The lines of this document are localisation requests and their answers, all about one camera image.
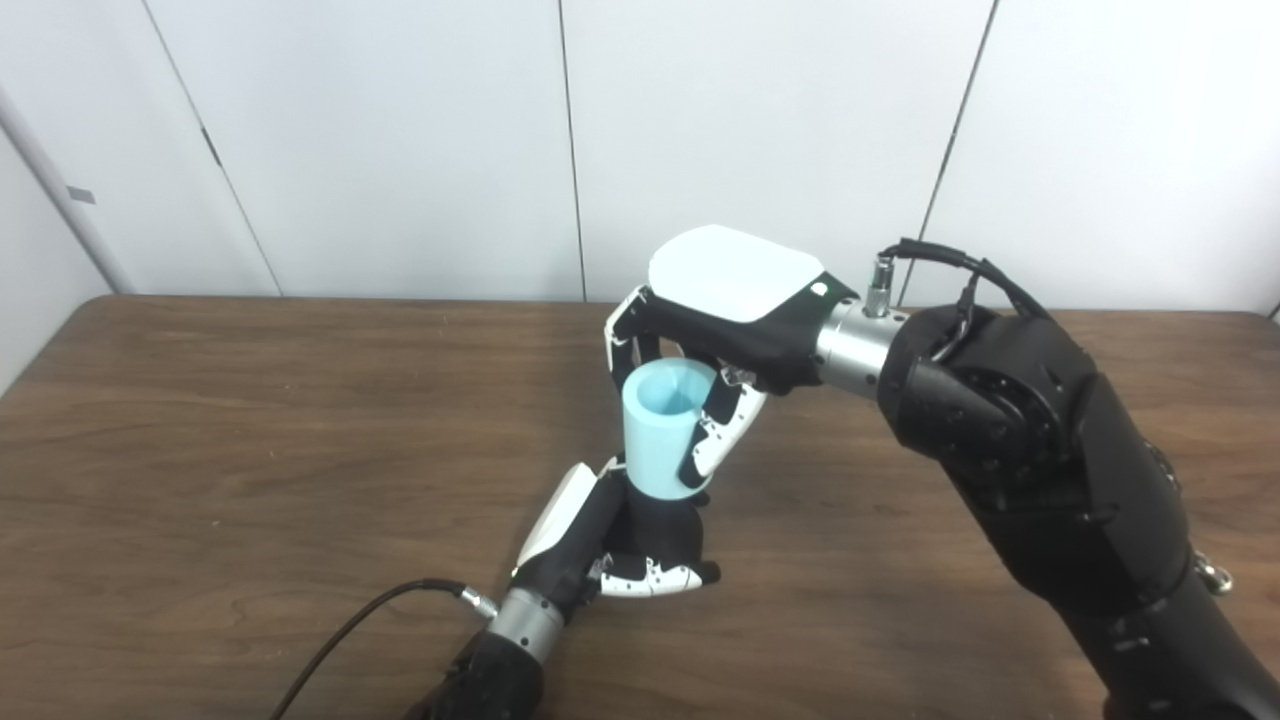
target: robotic arm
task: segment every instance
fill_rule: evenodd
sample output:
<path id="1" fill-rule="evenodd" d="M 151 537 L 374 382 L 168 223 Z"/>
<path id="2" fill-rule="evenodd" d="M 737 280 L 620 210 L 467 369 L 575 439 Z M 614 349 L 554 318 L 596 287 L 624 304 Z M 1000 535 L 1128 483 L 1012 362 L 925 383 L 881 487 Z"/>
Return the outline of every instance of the robotic arm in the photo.
<path id="1" fill-rule="evenodd" d="M 897 259 L 973 277 L 955 304 L 908 314 L 890 307 Z M 1016 314 L 975 305 L 979 279 Z M 1212 597 L 1231 578 L 1192 546 L 1172 468 L 1089 355 L 991 263 L 904 241 L 877 258 L 864 299 L 810 255 L 699 228 L 658 250 L 649 284 L 605 324 L 620 389 L 662 340 L 717 370 L 678 473 L 690 488 L 769 395 L 831 384 L 873 400 L 904 447 L 941 465 L 1014 579 L 1062 618 L 1110 692 L 1107 720 L 1280 720 L 1280 687 Z M 622 456 L 599 474 L 575 466 L 500 610 L 408 717 L 529 717 L 579 607 L 719 578 L 700 556 L 705 502 L 640 493 Z"/>
<path id="2" fill-rule="evenodd" d="M 890 307 L 896 259 L 973 278 L 956 304 L 908 315 Z M 719 368 L 686 484 L 741 437 L 760 392 L 826 383 L 874 400 L 1062 618 L 1110 692 L 1106 717 L 1280 719 L 1280 687 L 1211 597 L 1231 578 L 1192 546 L 1170 464 L 1089 355 L 991 263 L 904 241 L 861 299 L 809 255 L 708 227 L 663 246 L 649 279 L 611 318 L 611 372 L 621 387 L 655 337 Z M 975 305 L 979 279 L 1016 314 Z"/>

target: light blue cup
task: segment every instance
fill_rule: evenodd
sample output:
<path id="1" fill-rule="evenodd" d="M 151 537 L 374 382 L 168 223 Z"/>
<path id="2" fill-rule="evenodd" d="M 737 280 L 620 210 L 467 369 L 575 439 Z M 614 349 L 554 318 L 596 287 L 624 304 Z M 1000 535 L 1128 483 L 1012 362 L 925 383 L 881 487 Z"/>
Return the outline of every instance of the light blue cup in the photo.
<path id="1" fill-rule="evenodd" d="M 640 365 L 622 384 L 622 443 L 636 489 L 681 500 L 710 482 L 690 488 L 677 473 L 714 379 L 716 370 L 703 363 L 663 357 Z"/>

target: black cable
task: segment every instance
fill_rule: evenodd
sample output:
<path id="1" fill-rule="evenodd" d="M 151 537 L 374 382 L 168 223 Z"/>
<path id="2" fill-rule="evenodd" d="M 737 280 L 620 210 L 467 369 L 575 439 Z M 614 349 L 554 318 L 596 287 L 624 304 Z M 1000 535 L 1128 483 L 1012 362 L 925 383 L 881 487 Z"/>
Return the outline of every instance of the black cable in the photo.
<path id="1" fill-rule="evenodd" d="M 319 667 L 320 664 L 324 661 L 324 659 L 329 656 L 333 648 L 338 647 L 338 643 L 342 642 L 342 638 L 347 637 L 347 633 L 353 630 L 356 625 L 361 623 L 361 620 L 369 618 L 369 615 L 372 614 L 374 610 L 378 610 L 379 607 L 385 605 L 387 601 L 412 591 L 445 591 L 453 594 L 453 597 L 460 597 L 462 594 L 462 591 L 466 589 L 466 587 L 467 585 L 465 583 L 458 583 L 456 580 L 424 578 L 421 580 L 413 580 L 412 583 L 404 583 L 403 585 L 397 585 L 384 592 L 383 594 L 375 597 L 374 600 L 369 601 L 369 605 L 361 607 L 360 612 L 352 615 L 351 620 L 347 620 L 340 628 L 338 628 L 338 632 L 335 632 L 333 637 L 330 637 L 329 641 L 320 647 L 319 652 L 315 653 L 311 661 L 307 662 L 307 666 L 302 669 L 302 673 L 298 674 L 298 678 L 293 680 L 292 685 L 289 685 L 288 692 L 285 692 L 284 697 L 280 698 L 280 703 L 275 706 L 275 710 L 271 712 L 270 720 L 280 720 L 280 717 L 284 716 L 284 712 L 289 708 L 289 705 L 293 703 L 293 698 L 298 697 L 298 692 L 302 691 L 302 685 L 305 685 L 307 680 L 311 679 L 311 674 L 316 671 L 316 667 Z"/>
<path id="2" fill-rule="evenodd" d="M 905 260 L 928 260 L 931 263 L 942 263 L 943 265 L 963 268 L 978 274 L 984 281 L 1005 291 L 1005 295 L 1009 297 L 1009 302 L 1014 306 L 1014 310 L 1016 310 L 1019 315 L 1030 315 L 1034 318 L 1043 318 L 1046 320 L 1053 319 L 1043 305 L 1037 302 L 1036 299 L 1018 283 L 1009 279 L 1009 277 L 1005 275 L 1000 268 L 993 265 L 991 260 L 975 260 L 955 247 L 910 238 L 902 238 L 902 242 L 886 247 L 881 251 L 881 255 L 888 255 L 891 258 L 900 258 Z"/>
<path id="3" fill-rule="evenodd" d="M 960 300 L 956 301 L 956 329 L 951 333 L 951 338 L 933 354 L 934 363 L 942 363 L 950 357 L 960 347 L 960 343 L 964 342 L 964 338 L 969 336 L 969 331 L 973 329 L 973 307 L 978 295 L 979 277 L 978 273 L 969 275 L 969 282 L 960 291 Z"/>

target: white wall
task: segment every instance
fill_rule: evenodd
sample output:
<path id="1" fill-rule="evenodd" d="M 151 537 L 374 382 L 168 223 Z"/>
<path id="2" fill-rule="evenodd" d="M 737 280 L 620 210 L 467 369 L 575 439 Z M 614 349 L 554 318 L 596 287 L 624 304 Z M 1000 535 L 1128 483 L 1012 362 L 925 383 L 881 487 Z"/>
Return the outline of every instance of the white wall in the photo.
<path id="1" fill-rule="evenodd" d="M 125 291 L 275 295 L 138 0 L 0 0 L 0 88 Z"/>
<path id="2" fill-rule="evenodd" d="M 1280 5 L 1000 4 L 927 238 L 1051 307 L 1270 313 Z M 909 304 L 950 301 L 916 268 Z"/>
<path id="3" fill-rule="evenodd" d="M 556 3 L 150 3 L 195 106 L 145 3 L 0 0 L 0 88 L 125 290 L 558 300 L 709 222 L 860 284 L 920 229 L 989 10 L 563 0 L 566 68 Z M 1277 15 L 1005 0 L 927 238 L 1050 306 L 1268 311 Z"/>
<path id="4" fill-rule="evenodd" d="M 0 395 L 76 307 L 108 292 L 0 129 Z"/>
<path id="5" fill-rule="evenodd" d="M 582 297 L 556 3 L 151 8 L 285 293 Z"/>
<path id="6" fill-rule="evenodd" d="M 718 223 L 861 283 L 915 236 L 989 0 L 564 0 L 588 296 Z"/>

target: wood grain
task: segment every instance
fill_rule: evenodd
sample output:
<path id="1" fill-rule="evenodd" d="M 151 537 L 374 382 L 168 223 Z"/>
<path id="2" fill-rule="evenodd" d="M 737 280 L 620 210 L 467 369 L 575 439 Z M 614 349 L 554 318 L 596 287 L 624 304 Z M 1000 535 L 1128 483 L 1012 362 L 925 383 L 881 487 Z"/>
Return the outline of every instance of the wood grain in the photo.
<path id="1" fill-rule="evenodd" d="M 109 297 L 0 400 L 5 717 L 265 716 L 362 602 L 498 591 L 549 491 L 620 447 L 600 305 Z M 1062 313 L 1178 464 L 1228 615 L 1280 673 L 1280 328 Z M 1097 717 L 1102 691 L 876 409 L 767 405 L 712 486 L 724 580 L 602 601 L 544 717 Z M 380 611 L 294 717 L 397 717 L 479 626 Z"/>

